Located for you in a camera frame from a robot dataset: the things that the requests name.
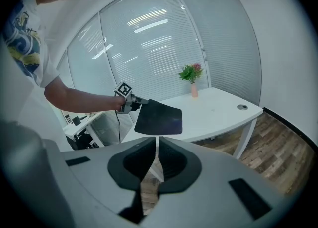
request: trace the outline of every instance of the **wooden floor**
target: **wooden floor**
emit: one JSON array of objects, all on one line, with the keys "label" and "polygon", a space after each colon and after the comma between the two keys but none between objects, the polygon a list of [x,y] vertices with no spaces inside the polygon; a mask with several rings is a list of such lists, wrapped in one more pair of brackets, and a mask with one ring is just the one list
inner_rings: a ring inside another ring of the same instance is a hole
[{"label": "wooden floor", "polygon": [[[242,129],[237,129],[214,140],[207,139],[195,143],[233,154],[241,133]],[[240,161],[271,181],[279,191],[291,195],[306,183],[309,171],[316,161],[316,154],[288,127],[263,113],[257,119],[253,135]],[[154,163],[162,171],[157,155]],[[150,213],[158,200],[159,184],[160,182],[149,172],[141,183],[145,215]]]}]

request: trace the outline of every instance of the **pink vase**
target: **pink vase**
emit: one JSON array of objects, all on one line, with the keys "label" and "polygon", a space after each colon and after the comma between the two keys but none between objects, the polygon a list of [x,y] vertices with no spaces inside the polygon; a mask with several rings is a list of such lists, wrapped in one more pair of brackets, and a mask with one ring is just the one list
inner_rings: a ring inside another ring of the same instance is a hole
[{"label": "pink vase", "polygon": [[195,83],[191,83],[191,95],[192,97],[198,97],[198,90]]}]

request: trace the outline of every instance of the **black pad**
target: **black pad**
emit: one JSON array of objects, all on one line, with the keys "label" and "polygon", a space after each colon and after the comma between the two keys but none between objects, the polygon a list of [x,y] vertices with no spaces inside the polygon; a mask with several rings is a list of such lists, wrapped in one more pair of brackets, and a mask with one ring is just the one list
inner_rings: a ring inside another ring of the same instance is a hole
[{"label": "black pad", "polygon": [[146,135],[181,134],[182,111],[150,99],[140,109],[135,131]]}]

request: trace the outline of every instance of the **man's hand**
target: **man's hand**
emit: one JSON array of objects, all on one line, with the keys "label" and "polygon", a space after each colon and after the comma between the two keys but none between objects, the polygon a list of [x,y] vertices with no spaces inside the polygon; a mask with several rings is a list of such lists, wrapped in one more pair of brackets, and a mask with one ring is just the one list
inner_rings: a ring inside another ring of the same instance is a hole
[{"label": "man's hand", "polygon": [[119,111],[126,102],[122,96],[95,95],[68,88],[60,77],[55,78],[45,87],[44,95],[55,107],[76,113]]}]

